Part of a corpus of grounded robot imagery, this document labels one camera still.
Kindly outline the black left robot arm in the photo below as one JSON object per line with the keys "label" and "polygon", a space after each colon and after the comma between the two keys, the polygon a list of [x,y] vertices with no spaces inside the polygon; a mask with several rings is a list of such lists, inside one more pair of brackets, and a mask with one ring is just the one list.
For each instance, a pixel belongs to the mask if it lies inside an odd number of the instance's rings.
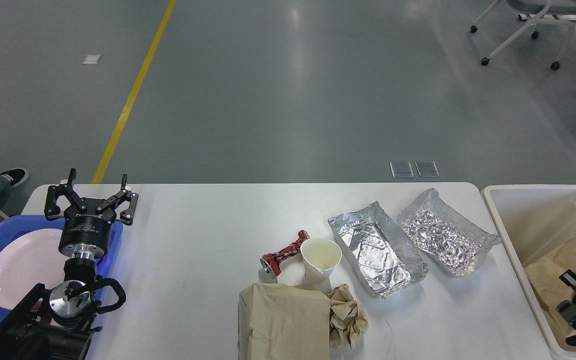
{"label": "black left robot arm", "polygon": [[59,252],[66,256],[64,279],[53,288],[38,283],[0,322],[0,360],[83,360],[96,317],[118,310],[127,299],[121,283],[98,274],[109,253],[112,227],[130,226],[138,194],[123,174],[119,191],[108,198],[81,197],[74,190],[76,169],[66,182],[48,187],[48,221],[64,219]]}

